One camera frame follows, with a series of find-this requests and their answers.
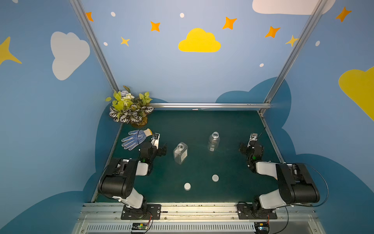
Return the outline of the square clear plastic bottle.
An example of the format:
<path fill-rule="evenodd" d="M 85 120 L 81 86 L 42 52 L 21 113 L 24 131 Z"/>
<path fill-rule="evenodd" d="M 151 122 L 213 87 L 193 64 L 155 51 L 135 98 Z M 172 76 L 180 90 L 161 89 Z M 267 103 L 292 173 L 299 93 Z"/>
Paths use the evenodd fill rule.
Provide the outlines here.
<path fill-rule="evenodd" d="M 173 151 L 173 157 L 176 163 L 181 165 L 188 156 L 188 146 L 180 142 Z"/>

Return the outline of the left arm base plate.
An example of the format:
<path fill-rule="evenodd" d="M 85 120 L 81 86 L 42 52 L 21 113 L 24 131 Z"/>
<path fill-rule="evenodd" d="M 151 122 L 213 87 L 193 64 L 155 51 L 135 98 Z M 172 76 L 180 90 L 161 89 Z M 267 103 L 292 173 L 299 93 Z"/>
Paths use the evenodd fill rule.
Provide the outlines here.
<path fill-rule="evenodd" d="M 146 204 L 139 209 L 123 207 L 121 220 L 159 220 L 161 215 L 161 204 Z"/>

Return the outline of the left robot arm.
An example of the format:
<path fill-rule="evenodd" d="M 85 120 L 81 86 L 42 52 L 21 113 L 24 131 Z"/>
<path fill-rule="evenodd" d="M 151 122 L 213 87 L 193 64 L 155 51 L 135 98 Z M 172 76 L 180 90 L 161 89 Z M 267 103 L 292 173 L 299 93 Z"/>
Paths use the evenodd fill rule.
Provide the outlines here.
<path fill-rule="evenodd" d="M 124 204 L 122 220 L 159 220 L 161 205 L 148 204 L 134 188 L 137 176 L 148 176 L 156 157 L 166 155 L 167 146 L 159 148 L 160 134 L 154 133 L 151 141 L 142 143 L 138 159 L 112 159 L 99 180 L 98 192 Z"/>

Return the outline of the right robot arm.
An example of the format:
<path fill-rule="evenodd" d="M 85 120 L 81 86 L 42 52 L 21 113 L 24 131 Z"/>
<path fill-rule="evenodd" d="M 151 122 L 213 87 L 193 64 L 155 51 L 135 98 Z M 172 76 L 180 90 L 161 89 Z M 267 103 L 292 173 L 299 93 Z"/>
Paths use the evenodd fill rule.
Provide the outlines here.
<path fill-rule="evenodd" d="M 263 161 L 264 147 L 258 143 L 258 139 L 258 134 L 252 133 L 247 143 L 240 143 L 239 151 L 246 156 L 251 172 L 274 178 L 278 188 L 255 197 L 251 210 L 268 212 L 289 205 L 306 206 L 319 202 L 320 193 L 307 165 Z"/>

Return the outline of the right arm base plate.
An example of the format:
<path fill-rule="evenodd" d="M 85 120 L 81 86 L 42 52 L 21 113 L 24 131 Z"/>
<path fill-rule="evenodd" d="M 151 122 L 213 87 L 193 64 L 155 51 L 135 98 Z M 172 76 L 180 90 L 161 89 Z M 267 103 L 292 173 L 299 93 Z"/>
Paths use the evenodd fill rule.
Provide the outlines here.
<path fill-rule="evenodd" d="M 246 202 L 238 202 L 236 204 L 237 214 L 240 220 L 250 219 L 277 219 L 274 209 L 264 209 L 258 203 L 248 204 Z"/>

